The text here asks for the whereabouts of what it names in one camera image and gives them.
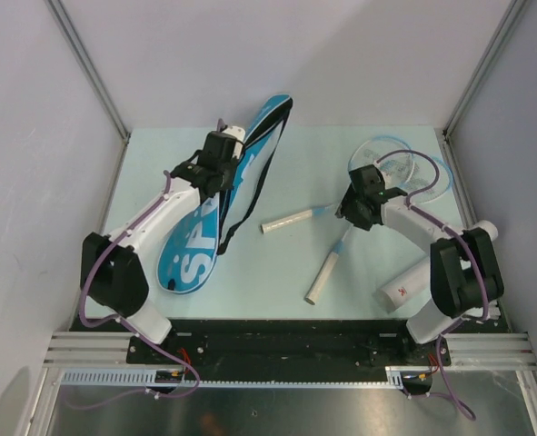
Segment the blue racket bag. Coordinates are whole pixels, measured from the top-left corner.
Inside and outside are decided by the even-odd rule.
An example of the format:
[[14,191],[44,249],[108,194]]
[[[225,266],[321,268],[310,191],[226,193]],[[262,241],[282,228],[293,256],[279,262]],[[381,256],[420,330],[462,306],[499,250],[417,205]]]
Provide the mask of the blue racket bag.
[[293,109],[289,94],[268,98],[246,129],[233,187],[205,201],[169,233],[156,266],[159,286],[186,295],[201,289],[218,257],[250,218]]

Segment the white shuttlecock tube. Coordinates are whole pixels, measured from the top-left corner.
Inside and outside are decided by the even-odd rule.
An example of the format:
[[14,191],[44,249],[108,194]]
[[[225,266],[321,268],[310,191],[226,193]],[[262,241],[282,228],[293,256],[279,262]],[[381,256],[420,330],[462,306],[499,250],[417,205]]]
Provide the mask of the white shuttlecock tube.
[[[435,242],[440,238],[452,237],[448,233],[445,233],[442,230],[442,227],[437,227],[435,225],[433,227],[436,227],[436,230],[433,231],[432,242]],[[471,229],[474,228],[481,228],[486,231],[492,241],[495,241],[498,238],[499,232],[497,227],[487,220],[479,221],[471,227]],[[379,287],[373,294],[374,299],[386,312],[395,312],[413,297],[429,290],[431,279],[430,266],[430,257],[428,255],[413,267]]]

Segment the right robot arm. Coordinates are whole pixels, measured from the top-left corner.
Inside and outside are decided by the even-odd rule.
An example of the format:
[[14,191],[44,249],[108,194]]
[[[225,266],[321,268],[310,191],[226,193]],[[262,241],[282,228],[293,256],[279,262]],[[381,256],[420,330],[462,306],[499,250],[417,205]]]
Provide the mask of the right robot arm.
[[492,241],[496,229],[491,223],[454,228],[414,201],[439,182],[440,169],[434,169],[431,183],[410,193],[400,187],[388,188],[376,164],[352,169],[349,178],[336,216],[364,231],[375,225],[392,229],[429,258],[431,298],[406,322],[407,335],[396,342],[398,357],[417,364],[428,355],[428,342],[462,322],[487,321],[490,303],[504,292]]

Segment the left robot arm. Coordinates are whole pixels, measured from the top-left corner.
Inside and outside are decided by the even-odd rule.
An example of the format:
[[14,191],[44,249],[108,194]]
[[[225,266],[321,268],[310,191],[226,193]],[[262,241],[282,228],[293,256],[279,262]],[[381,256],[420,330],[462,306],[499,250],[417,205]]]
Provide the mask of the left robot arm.
[[116,321],[145,338],[145,349],[157,362],[176,356],[172,324],[149,299],[141,257],[205,201],[233,187],[244,137],[239,126],[210,132],[201,150],[164,171],[163,189],[134,218],[109,234],[86,236],[78,308],[83,326]]

